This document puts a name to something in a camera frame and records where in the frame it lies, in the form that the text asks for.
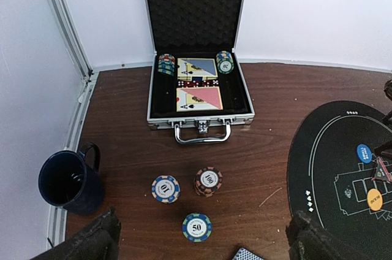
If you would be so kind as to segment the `blue small blind button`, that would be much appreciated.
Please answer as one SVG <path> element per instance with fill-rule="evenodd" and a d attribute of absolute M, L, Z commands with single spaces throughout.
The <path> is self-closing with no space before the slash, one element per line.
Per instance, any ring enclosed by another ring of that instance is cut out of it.
<path fill-rule="evenodd" d="M 369 164 L 372 161 L 372 152 L 367 145 L 359 144 L 356 153 L 362 163 Z"/>

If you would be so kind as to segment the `blue white 10 chip stack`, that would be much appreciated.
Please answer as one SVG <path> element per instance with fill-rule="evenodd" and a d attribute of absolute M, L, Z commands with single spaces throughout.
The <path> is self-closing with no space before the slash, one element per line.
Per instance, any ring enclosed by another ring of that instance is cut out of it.
<path fill-rule="evenodd" d="M 151 185 L 153 197 L 164 204 L 172 204 L 180 197 L 180 185 L 177 179 L 171 175 L 158 176 Z"/>

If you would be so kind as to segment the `orange big blind button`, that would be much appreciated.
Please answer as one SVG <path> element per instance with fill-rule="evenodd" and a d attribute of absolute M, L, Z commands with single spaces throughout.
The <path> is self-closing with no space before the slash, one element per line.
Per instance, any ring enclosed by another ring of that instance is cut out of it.
<path fill-rule="evenodd" d="M 370 210 L 378 212 L 382 209 L 383 197 L 378 189 L 372 188 L 367 193 L 367 204 Z"/>

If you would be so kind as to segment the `red triangular all-in marker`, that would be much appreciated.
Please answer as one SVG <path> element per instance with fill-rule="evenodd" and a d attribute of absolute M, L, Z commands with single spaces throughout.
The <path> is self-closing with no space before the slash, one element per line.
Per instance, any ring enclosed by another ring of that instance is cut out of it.
<path fill-rule="evenodd" d="M 374 175 L 372 178 L 373 181 L 381 181 L 385 183 L 391 183 L 391 174 L 389 173 L 384 160 L 381 157 L 376 159 L 376 167 L 374 171 Z"/>

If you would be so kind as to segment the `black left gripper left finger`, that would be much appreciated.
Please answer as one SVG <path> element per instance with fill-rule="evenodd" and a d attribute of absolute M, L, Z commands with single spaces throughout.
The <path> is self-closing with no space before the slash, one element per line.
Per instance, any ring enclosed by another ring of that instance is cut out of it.
<path fill-rule="evenodd" d="M 113 259 L 119 257 L 119 219 L 109 208 L 65 242 L 36 256 L 36 260 Z"/>

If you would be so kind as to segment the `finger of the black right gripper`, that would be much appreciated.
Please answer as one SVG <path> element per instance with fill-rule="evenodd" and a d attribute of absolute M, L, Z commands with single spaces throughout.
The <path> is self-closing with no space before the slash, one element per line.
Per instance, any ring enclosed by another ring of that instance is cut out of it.
<path fill-rule="evenodd" d="M 392 95 L 391 95 L 391 91 L 392 91 L 392 87 L 391 87 L 391 80 L 388 80 L 385 85 L 384 85 L 384 93 L 385 96 L 389 99 L 392 100 Z M 389 112 L 388 114 L 386 114 L 383 119 L 382 122 L 386 125 L 391 124 L 391 112 Z M 388 141 L 385 145 L 383 150 L 381 150 L 381 154 L 383 154 L 384 156 L 391 156 L 391 141 Z"/>

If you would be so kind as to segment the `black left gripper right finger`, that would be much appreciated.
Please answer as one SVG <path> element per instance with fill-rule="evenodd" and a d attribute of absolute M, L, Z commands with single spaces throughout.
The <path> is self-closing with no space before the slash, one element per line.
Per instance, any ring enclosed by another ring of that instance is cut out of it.
<path fill-rule="evenodd" d="M 286 227 L 290 259 L 367 259 L 339 241 L 303 211 L 297 211 Z"/>

